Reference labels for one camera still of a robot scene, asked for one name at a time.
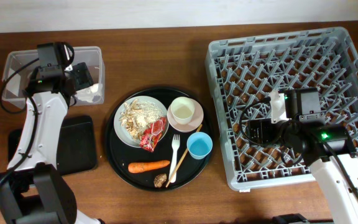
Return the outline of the red snack wrapper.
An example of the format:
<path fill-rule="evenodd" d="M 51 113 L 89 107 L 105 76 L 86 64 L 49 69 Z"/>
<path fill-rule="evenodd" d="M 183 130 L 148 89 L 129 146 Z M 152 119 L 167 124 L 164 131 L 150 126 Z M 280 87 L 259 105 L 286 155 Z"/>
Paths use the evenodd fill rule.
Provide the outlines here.
<path fill-rule="evenodd" d="M 144 131 L 139 146 L 146 151 L 154 152 L 157 143 L 166 130 L 166 123 L 167 119 L 164 116 L 152 123 L 150 128 Z"/>

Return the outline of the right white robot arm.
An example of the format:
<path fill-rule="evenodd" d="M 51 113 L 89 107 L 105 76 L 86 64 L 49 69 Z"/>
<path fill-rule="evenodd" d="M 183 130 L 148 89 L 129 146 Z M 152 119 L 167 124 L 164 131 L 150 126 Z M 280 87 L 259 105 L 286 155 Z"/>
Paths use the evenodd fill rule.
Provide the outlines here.
<path fill-rule="evenodd" d="M 301 154 L 328 201 L 334 223 L 358 223 L 358 158 L 344 126 L 254 119 L 242 133 L 249 134 L 253 145 L 283 146 Z"/>

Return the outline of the cream paper cup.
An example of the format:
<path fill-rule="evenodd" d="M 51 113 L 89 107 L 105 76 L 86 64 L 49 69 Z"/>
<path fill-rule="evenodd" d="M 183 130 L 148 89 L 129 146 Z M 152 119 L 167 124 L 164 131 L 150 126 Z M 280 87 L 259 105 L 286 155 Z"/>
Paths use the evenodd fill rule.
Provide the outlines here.
<path fill-rule="evenodd" d="M 175 98 L 170 106 L 172 115 L 179 124 L 188 124 L 195 113 L 193 101 L 184 96 Z"/>

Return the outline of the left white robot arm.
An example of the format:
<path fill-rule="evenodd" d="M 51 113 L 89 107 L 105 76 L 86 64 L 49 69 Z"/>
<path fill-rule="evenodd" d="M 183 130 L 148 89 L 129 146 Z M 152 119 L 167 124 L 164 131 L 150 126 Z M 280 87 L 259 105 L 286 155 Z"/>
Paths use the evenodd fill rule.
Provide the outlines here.
<path fill-rule="evenodd" d="M 79 211 L 57 171 L 57 147 L 75 82 L 70 63 L 42 62 L 30 77 L 26 120 L 16 153 L 0 173 L 0 212 L 6 223 L 102 223 Z"/>

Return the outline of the blue plastic cup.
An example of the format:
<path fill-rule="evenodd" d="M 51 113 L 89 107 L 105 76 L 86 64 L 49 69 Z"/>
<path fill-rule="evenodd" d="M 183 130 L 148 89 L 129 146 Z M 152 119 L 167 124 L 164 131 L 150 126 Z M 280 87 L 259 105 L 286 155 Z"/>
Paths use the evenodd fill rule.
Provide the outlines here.
<path fill-rule="evenodd" d="M 213 141 L 208 134 L 197 132 L 190 135 L 186 145 L 191 157 L 201 160 L 212 151 Z"/>

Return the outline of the pink saucer bowl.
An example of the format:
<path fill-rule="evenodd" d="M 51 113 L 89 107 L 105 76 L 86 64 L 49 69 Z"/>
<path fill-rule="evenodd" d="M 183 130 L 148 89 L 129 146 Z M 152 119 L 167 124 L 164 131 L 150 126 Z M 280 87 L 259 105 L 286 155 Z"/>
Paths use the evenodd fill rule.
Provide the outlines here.
<path fill-rule="evenodd" d="M 168 112 L 167 112 L 168 122 L 174 129 L 176 129 L 179 132 L 189 133 L 191 131 L 194 131 L 203 122 L 204 111 L 202 106 L 194 99 L 191 99 L 191 101 L 195 105 L 195 113 L 188 124 L 180 124 L 176 122 L 174 115 L 172 113 L 172 106 L 170 105 L 168 107 Z"/>

